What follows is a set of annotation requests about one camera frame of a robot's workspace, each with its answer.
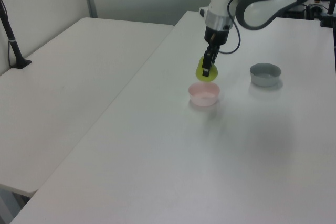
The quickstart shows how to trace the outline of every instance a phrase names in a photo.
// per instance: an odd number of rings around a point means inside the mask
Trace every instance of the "yellow object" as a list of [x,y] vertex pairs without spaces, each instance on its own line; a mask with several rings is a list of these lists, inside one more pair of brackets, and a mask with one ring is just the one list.
[[202,56],[202,58],[199,61],[198,66],[197,66],[197,69],[196,69],[196,77],[200,81],[211,82],[211,81],[216,79],[216,77],[218,75],[218,70],[217,70],[216,66],[213,64],[211,66],[211,69],[210,69],[209,77],[203,76],[203,68],[202,68],[203,59],[204,59],[204,57]]

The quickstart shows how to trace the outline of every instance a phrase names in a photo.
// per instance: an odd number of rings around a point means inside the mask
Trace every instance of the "pink bowl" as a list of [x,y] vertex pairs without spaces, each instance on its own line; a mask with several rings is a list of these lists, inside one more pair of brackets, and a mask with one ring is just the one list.
[[212,82],[197,82],[189,87],[190,100],[197,106],[208,107],[216,103],[219,86]]

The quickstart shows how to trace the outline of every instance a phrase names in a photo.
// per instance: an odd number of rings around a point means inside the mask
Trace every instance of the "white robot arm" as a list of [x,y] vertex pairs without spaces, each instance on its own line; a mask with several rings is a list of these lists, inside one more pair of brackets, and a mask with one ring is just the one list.
[[209,43],[204,53],[202,71],[208,77],[221,45],[225,44],[233,20],[250,30],[269,25],[279,14],[307,0],[211,0],[205,17],[204,39]]

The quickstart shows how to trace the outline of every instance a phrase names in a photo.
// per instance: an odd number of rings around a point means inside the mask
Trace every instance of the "white table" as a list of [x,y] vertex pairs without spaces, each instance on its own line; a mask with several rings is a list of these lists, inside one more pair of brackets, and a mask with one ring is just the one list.
[[[13,224],[334,224],[332,30],[292,19],[241,30],[239,51],[216,61],[220,101],[196,108],[187,89],[205,25],[186,13]],[[222,49],[236,42],[232,31]],[[282,84],[251,84],[259,62]]]
[[84,18],[0,77],[0,188],[32,196],[171,31]]

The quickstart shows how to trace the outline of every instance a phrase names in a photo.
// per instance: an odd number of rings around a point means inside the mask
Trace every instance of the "cable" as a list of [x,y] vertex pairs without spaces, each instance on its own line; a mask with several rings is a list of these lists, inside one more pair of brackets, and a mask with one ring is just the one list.
[[231,52],[222,52],[222,51],[219,51],[221,54],[224,54],[224,55],[230,55],[230,54],[233,54],[234,52],[236,52],[239,48],[240,48],[240,44],[242,42],[242,38],[240,37],[240,32],[239,32],[239,29],[238,29],[238,26],[235,22],[235,19],[233,18],[231,12],[230,12],[230,4],[232,3],[233,0],[230,0],[229,3],[227,4],[227,13],[229,14],[229,17],[232,21],[232,23],[234,24],[236,30],[237,30],[237,33],[238,33],[238,46],[236,47],[235,50],[231,51]]
[[308,7],[311,7],[311,6],[319,6],[319,7],[323,7],[323,8],[328,10],[328,8],[326,8],[324,5],[310,4]]
[[5,10],[6,16],[8,17],[8,13],[7,13],[7,9],[6,9],[5,3],[3,2],[3,0],[0,0],[0,3],[1,3],[2,7]]
[[10,59],[10,56],[11,56],[11,53],[10,53],[10,42],[8,42],[8,64],[9,64],[9,68],[12,68],[12,65],[11,65],[11,59]]

